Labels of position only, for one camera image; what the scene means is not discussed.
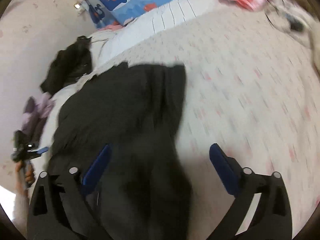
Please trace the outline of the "person left hand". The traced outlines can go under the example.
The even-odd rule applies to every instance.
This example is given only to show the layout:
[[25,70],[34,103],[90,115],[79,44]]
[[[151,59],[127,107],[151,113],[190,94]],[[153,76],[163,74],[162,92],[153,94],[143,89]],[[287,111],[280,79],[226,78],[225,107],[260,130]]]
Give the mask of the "person left hand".
[[30,161],[17,162],[15,172],[17,191],[26,191],[35,182],[34,168]]

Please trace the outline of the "white sleeve forearm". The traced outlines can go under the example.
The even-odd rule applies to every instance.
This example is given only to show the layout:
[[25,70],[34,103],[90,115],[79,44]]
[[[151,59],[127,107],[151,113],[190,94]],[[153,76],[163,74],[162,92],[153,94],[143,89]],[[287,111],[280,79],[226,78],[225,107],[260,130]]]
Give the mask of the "white sleeve forearm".
[[24,190],[21,183],[16,185],[16,196],[14,201],[14,211],[12,222],[18,231],[26,236],[27,217],[29,210],[28,190]]

